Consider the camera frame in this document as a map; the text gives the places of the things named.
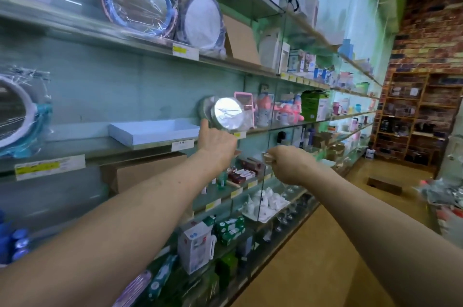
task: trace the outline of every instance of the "wooden floor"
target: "wooden floor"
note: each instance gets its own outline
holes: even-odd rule
[[[370,175],[399,180],[401,197],[366,185]],[[430,178],[423,170],[379,160],[358,162],[347,179],[416,220],[430,225],[425,206],[412,189]],[[320,206],[263,269],[232,307],[394,306],[327,210]]]

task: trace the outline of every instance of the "pink cup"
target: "pink cup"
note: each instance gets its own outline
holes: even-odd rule
[[[333,114],[339,116],[343,111],[343,107],[339,105],[339,102],[333,102]]]

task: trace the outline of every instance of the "brown floor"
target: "brown floor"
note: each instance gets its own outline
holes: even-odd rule
[[[366,185],[370,175],[394,175],[399,197]],[[429,225],[425,206],[411,188],[431,174],[384,161],[362,159],[347,179],[373,196]],[[232,307],[394,306],[354,246],[324,207],[309,218]]]

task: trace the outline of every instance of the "person's right arm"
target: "person's right arm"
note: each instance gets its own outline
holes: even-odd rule
[[[431,229],[350,184],[309,153],[277,146],[273,171],[312,193],[345,231],[400,306],[462,306],[463,251]]]

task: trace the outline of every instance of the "brick wall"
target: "brick wall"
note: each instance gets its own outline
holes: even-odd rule
[[[426,76],[428,85],[423,89]],[[401,87],[400,96],[411,88],[420,90],[420,98],[427,103],[454,106],[454,109],[421,107],[417,123],[433,123],[435,130],[449,132],[452,117],[459,102],[463,84],[463,0],[411,0],[406,8],[402,27],[397,34],[383,85],[379,109],[418,105],[416,101],[388,99],[394,87]],[[373,133],[379,128],[381,113],[374,120]],[[407,138],[378,135],[376,149],[389,149],[396,158],[404,157]],[[427,152],[432,159],[442,142],[431,138],[412,136],[410,152]]]

